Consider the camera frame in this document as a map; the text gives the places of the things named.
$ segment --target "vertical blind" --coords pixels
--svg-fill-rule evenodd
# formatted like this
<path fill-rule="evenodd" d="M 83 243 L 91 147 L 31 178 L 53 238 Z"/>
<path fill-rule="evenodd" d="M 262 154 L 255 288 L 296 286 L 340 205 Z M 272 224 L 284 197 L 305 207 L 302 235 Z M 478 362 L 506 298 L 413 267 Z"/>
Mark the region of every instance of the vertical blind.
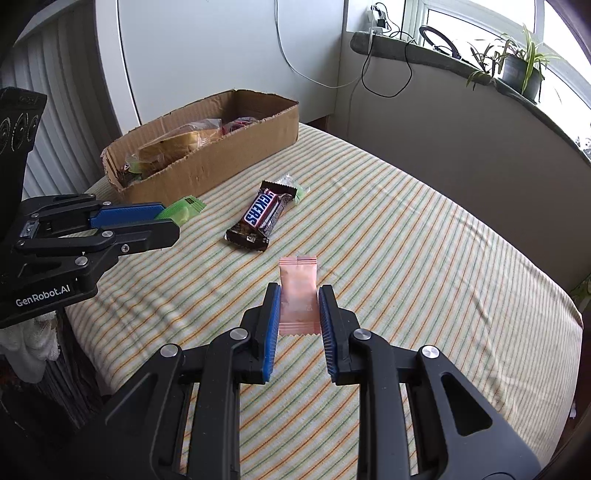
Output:
<path fill-rule="evenodd" d="M 100 68 L 91 0 L 18 42 L 0 67 L 0 85 L 47 95 L 23 198 L 81 193 L 104 175 L 100 152 L 120 132 Z"/>

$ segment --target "food package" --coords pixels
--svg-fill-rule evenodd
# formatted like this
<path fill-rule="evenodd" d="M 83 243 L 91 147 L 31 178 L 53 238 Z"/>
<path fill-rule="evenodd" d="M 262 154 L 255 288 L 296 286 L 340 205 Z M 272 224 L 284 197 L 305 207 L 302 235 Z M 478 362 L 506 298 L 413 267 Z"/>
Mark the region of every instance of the food package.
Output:
<path fill-rule="evenodd" d="M 244 216 L 226 230 L 226 240 L 250 250 L 264 252 L 281 212 L 296 193 L 295 187 L 263 181 L 255 201 Z"/>
<path fill-rule="evenodd" d="M 183 226 L 191 218 L 199 215 L 205 206 L 201 200 L 195 198 L 193 195 L 188 195 L 162 210 L 162 212 L 156 215 L 154 220 L 170 218 L 178 226 Z"/>
<path fill-rule="evenodd" d="M 130 155 L 126 162 L 127 170 L 146 179 L 222 135 L 222 120 L 219 118 L 206 118 L 182 125 Z"/>
<path fill-rule="evenodd" d="M 288 173 L 279 177 L 279 179 L 275 183 L 279 183 L 280 185 L 287 185 L 288 187 L 294 187 L 295 189 L 297 189 L 297 193 L 294 197 L 295 204 L 300 203 L 301 200 L 310 193 L 310 187 L 304 187 L 300 185 L 297 182 L 297 180 Z"/>
<path fill-rule="evenodd" d="M 234 130 L 238 130 L 239 128 L 245 127 L 255 122 L 258 122 L 258 120 L 253 116 L 240 116 L 223 126 L 223 134 L 227 135 Z"/>
<path fill-rule="evenodd" d="M 284 257 L 279 260 L 280 335 L 322 333 L 316 267 L 316 257 Z"/>

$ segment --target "metal screw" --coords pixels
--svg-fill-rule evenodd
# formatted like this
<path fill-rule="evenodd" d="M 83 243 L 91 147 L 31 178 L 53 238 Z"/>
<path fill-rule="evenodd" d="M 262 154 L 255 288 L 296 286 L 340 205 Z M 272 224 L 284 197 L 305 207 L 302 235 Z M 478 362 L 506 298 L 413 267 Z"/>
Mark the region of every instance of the metal screw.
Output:
<path fill-rule="evenodd" d="M 160 349 L 160 355 L 170 358 L 178 353 L 178 347 L 173 343 L 167 343 Z"/>
<path fill-rule="evenodd" d="M 433 346 L 433 345 L 425 345 L 421 349 L 421 352 L 427 358 L 437 358 L 439 356 L 439 349 L 436 346 Z"/>
<path fill-rule="evenodd" d="M 369 340 L 371 338 L 371 332 L 364 328 L 357 328 L 353 331 L 353 336 L 357 340 Z"/>
<path fill-rule="evenodd" d="M 248 331 L 244 328 L 234 328 L 230 332 L 230 338 L 232 340 L 244 340 L 248 336 Z"/>

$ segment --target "white cable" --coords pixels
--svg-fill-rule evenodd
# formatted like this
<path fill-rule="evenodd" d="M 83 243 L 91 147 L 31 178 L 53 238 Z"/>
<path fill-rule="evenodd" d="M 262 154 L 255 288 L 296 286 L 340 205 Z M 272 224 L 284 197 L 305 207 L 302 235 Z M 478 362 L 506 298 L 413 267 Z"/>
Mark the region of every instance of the white cable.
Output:
<path fill-rule="evenodd" d="M 279 0 L 275 0 L 275 29 L 277 30 L 277 40 L 279 42 L 279 50 L 281 50 L 281 55 L 283 56 L 283 59 L 285 60 L 285 62 L 289 65 L 289 67 L 294 72 L 296 72 L 301 77 L 304 77 L 306 80 L 309 80 L 311 82 L 314 82 L 315 84 L 320 85 L 320 86 L 323 86 L 325 88 L 337 89 L 337 88 L 342 88 L 342 87 L 349 86 L 353 82 L 356 82 L 357 80 L 359 80 L 361 78 L 361 74 L 359 74 L 359 76 L 357 78 L 354 78 L 349 83 L 345 83 L 344 85 L 337 85 L 336 87 L 333 87 L 333 86 L 330 86 L 330 85 L 325 85 L 324 83 L 317 82 L 316 80 L 311 79 L 310 77 L 307 77 L 303 73 L 298 72 L 296 70 L 296 68 L 290 63 L 290 61 L 287 60 L 287 56 L 285 55 L 285 52 L 283 50 L 283 45 L 281 44 L 281 35 L 279 34 Z"/>

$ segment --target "bed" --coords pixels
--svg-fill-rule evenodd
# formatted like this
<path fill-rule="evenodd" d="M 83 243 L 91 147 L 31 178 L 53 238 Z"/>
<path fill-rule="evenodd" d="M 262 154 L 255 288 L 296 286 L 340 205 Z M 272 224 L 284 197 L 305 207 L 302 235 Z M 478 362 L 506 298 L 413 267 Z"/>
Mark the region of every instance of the bed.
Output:
<path fill-rule="evenodd" d="M 283 213 L 267 251 L 228 244 L 225 229 L 261 181 L 284 173 L 311 191 Z M 91 191 L 116 200 L 104 179 Z M 332 284 L 362 327 L 404 348 L 438 346 L 548 462 L 573 401 L 581 317 L 493 230 L 403 171 L 305 125 L 292 147 L 201 199 L 207 207 L 175 246 L 122 257 L 96 297 L 67 309 L 112 391 L 162 344 L 191 348 L 237 326 L 279 281 L 279 257 L 316 255 L 318 285 Z M 408 408 L 407 420 L 415 468 Z M 330 383 L 320 336 L 280 337 L 270 382 L 241 390 L 242 477 L 354 478 L 358 422 L 357 389 Z M 183 462 L 189 437 L 187 428 Z"/>

